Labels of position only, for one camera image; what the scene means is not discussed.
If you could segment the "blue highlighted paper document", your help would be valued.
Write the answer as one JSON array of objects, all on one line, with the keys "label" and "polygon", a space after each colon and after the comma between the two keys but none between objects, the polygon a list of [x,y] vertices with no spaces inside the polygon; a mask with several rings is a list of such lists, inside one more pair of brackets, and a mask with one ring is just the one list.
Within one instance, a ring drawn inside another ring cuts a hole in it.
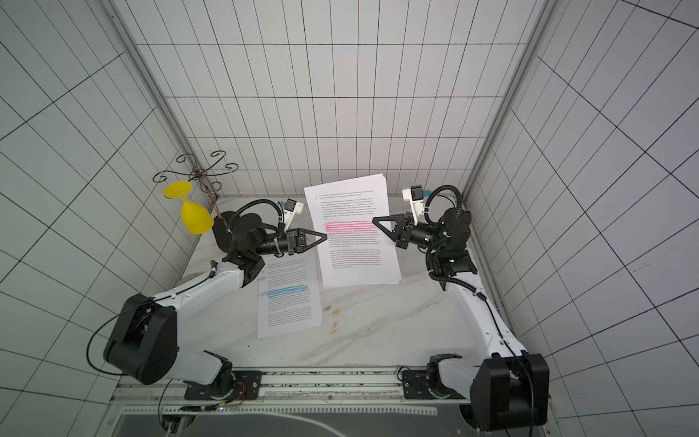
[{"label": "blue highlighted paper document", "polygon": [[316,328],[322,319],[316,254],[265,258],[258,275],[258,337]]}]

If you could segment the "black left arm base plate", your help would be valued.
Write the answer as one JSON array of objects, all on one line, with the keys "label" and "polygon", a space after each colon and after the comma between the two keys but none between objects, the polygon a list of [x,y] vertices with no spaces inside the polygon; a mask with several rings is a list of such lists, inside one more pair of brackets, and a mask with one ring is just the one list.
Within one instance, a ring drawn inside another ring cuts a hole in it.
[{"label": "black left arm base plate", "polygon": [[253,401],[260,393],[262,371],[229,371],[211,385],[187,384],[187,401],[239,402]]}]

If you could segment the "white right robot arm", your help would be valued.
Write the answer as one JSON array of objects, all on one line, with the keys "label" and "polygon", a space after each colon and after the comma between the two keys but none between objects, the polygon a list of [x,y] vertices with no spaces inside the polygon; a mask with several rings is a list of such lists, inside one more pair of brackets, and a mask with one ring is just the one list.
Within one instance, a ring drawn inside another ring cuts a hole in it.
[{"label": "white right robot arm", "polygon": [[438,282],[466,322],[475,358],[459,353],[431,356],[423,371],[399,374],[408,396],[418,391],[434,399],[464,399],[464,421],[480,432],[533,429],[546,424],[550,369],[544,357],[531,354],[506,326],[486,294],[467,245],[471,214],[447,209],[434,222],[413,214],[376,217],[372,221],[400,249],[414,244],[424,252],[427,273]]}]

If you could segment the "pink highlighted paper document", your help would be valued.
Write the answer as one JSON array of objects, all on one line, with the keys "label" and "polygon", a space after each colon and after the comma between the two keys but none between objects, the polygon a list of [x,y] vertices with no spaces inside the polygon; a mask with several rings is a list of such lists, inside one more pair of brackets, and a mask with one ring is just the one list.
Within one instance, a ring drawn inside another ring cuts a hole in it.
[{"label": "pink highlighted paper document", "polygon": [[372,223],[389,214],[382,174],[306,187],[304,194],[315,231],[327,236],[318,247],[325,289],[402,280],[393,241]]}]

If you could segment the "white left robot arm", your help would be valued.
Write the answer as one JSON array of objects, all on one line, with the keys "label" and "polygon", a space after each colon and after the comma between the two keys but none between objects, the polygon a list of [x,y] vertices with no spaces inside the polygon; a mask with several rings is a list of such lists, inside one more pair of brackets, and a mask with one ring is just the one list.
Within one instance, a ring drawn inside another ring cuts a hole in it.
[{"label": "white left robot arm", "polygon": [[253,282],[263,270],[264,256],[304,253],[328,237],[312,229],[269,225],[254,213],[224,217],[230,230],[226,256],[170,291],[126,300],[103,351],[105,362],[145,385],[178,380],[209,387],[220,395],[236,387],[231,362],[209,351],[182,351],[179,329],[216,300]]}]

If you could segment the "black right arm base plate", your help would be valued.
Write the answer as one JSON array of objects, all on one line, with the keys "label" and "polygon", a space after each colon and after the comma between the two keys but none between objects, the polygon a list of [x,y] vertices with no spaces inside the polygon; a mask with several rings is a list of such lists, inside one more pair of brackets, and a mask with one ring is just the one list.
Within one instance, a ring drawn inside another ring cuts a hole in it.
[{"label": "black right arm base plate", "polygon": [[464,400],[452,389],[430,382],[427,371],[401,367],[397,378],[402,385],[403,397],[412,401]]}]

